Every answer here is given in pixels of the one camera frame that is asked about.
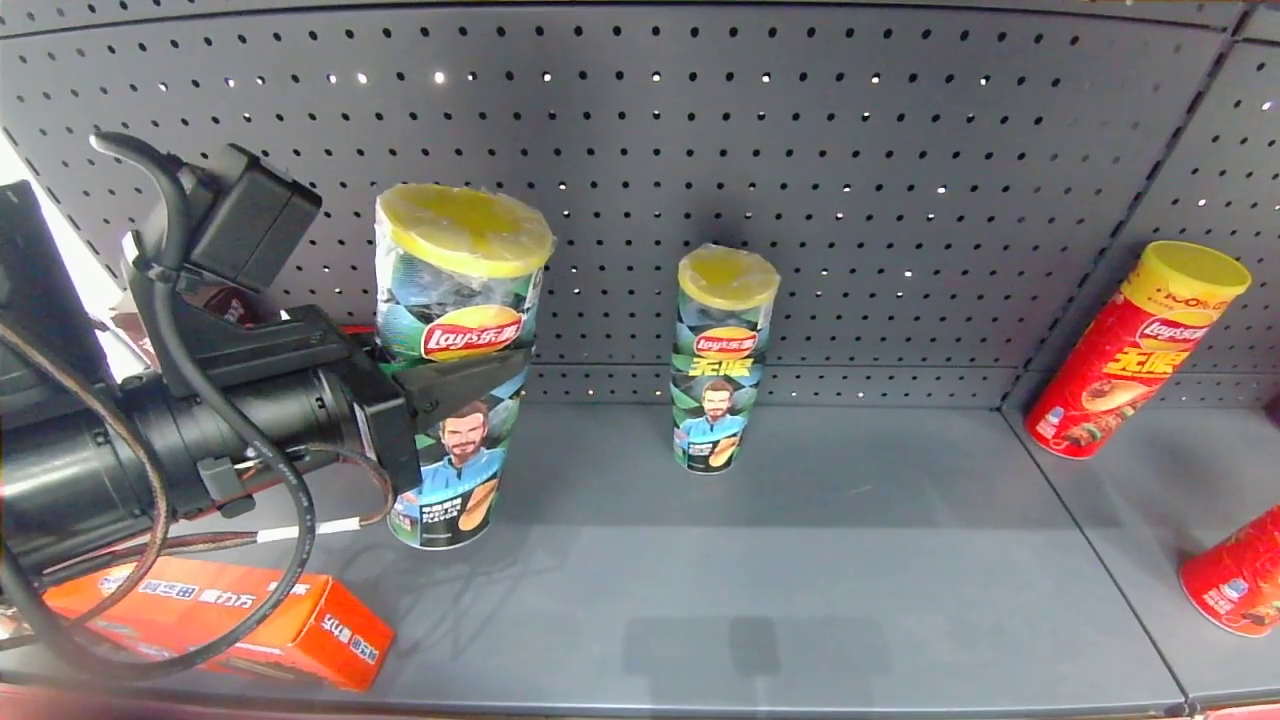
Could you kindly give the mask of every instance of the red pringles-style can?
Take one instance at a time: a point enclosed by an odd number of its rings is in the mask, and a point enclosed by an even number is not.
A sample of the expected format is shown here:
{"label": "red pringles-style can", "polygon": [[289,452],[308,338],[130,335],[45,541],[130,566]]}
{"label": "red pringles-style can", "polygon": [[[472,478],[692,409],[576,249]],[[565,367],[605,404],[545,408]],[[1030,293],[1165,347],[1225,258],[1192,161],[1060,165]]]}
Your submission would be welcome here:
{"label": "red pringles-style can", "polygon": [[1092,457],[1178,370],[1249,272],[1189,242],[1148,245],[1027,415],[1027,432],[1062,457]]}
{"label": "red pringles-style can", "polygon": [[1280,506],[1178,571],[1192,605],[1217,626],[1261,638],[1280,623]]}

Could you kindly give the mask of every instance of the gray metal shelf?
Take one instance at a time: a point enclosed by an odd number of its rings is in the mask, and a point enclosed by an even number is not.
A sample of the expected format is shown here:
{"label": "gray metal shelf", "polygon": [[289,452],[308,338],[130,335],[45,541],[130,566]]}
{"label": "gray metal shelf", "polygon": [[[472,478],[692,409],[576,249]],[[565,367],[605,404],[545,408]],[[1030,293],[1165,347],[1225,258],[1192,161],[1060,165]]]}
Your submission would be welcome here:
{"label": "gray metal shelf", "polygon": [[[369,696],[212,674],[161,687],[303,708],[544,715],[1180,706],[998,414],[762,409],[740,464],[716,478],[680,470],[669,433],[664,407],[531,404],[476,542],[430,553],[381,528],[321,541],[311,569],[339,575],[399,633]],[[346,470],[312,487],[323,515],[372,500]],[[268,495],[247,521],[289,512]]]}
{"label": "gray metal shelf", "polygon": [[1188,697],[1202,706],[1280,697],[1280,637],[1219,629],[1187,601],[1176,575],[1179,557],[1280,502],[1276,441],[1258,410],[1157,409],[1125,423],[1088,462],[1032,450]]}

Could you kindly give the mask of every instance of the pegboard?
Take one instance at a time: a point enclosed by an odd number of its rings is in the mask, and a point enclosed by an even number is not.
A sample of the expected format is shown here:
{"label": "pegboard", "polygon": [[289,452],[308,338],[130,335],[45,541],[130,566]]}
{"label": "pegboard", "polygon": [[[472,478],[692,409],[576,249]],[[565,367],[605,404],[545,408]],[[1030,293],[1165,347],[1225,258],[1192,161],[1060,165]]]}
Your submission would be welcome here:
{"label": "pegboard", "polygon": [[[814,368],[773,365],[765,405],[993,407],[1014,382],[1011,368]],[[535,366],[526,397],[549,402],[669,404],[671,373],[659,365]]]}
{"label": "pegboard", "polygon": [[1242,37],[1280,42],[1280,5],[1261,6],[1244,26]]}
{"label": "pegboard", "polygon": [[[1033,369],[1060,363],[1151,240],[1216,247],[1253,274],[1184,365],[1188,373],[1280,372],[1280,49],[1242,42],[1180,133],[1172,154]],[[1265,398],[1247,398],[1258,405]]]}
{"label": "pegboard", "polygon": [[340,322],[372,311],[374,196],[434,181],[548,215],[541,363],[666,364],[676,261],[718,241],[783,274],[778,365],[1016,369],[1220,41],[1018,12],[378,6],[9,38],[0,70],[4,132],[113,272],[154,197],[92,123],[312,183],[324,215],[271,300]]}
{"label": "pegboard", "polygon": [[[5,0],[0,37],[55,32],[77,27],[138,23],[192,15],[274,12],[287,8],[424,4],[422,0]],[[955,5],[954,0],[906,0],[895,5]],[[1239,3],[1121,3],[1092,0],[969,0],[966,6],[1108,15],[1225,28],[1239,13]]]}

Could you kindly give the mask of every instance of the cardboard box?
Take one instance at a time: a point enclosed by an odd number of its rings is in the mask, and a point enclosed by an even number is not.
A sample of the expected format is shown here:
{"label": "cardboard box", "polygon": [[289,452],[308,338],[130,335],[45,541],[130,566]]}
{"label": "cardboard box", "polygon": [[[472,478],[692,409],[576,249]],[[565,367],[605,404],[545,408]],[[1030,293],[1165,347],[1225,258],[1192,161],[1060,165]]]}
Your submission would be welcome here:
{"label": "cardboard box", "polygon": [[[131,568],[72,580],[45,593],[45,601],[74,618],[116,588]],[[229,630],[266,600],[280,575],[279,570],[161,557],[138,589],[88,626],[145,657],[173,657]],[[393,637],[342,583],[305,574],[262,625],[204,667],[362,692],[378,676]]]}

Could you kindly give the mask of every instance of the lay's chip canister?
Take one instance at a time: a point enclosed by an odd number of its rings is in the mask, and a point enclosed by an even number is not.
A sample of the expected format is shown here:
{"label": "lay's chip canister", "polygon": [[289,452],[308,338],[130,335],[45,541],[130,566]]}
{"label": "lay's chip canister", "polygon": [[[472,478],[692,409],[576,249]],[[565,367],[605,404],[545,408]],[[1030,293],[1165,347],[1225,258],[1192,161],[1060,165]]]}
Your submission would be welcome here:
{"label": "lay's chip canister", "polygon": [[[556,240],[504,195],[401,184],[378,197],[378,338],[399,366],[532,347],[543,266]],[[417,436],[422,483],[388,518],[429,550],[489,525],[526,373]]]}
{"label": "lay's chip canister", "polygon": [[1211,247],[1148,245],[1027,415],[1032,439],[1062,457],[1092,457],[1249,282],[1244,265]]}
{"label": "lay's chip canister", "polygon": [[764,373],[778,272],[754,252],[703,245],[680,261],[671,401],[676,461],[728,470]]}

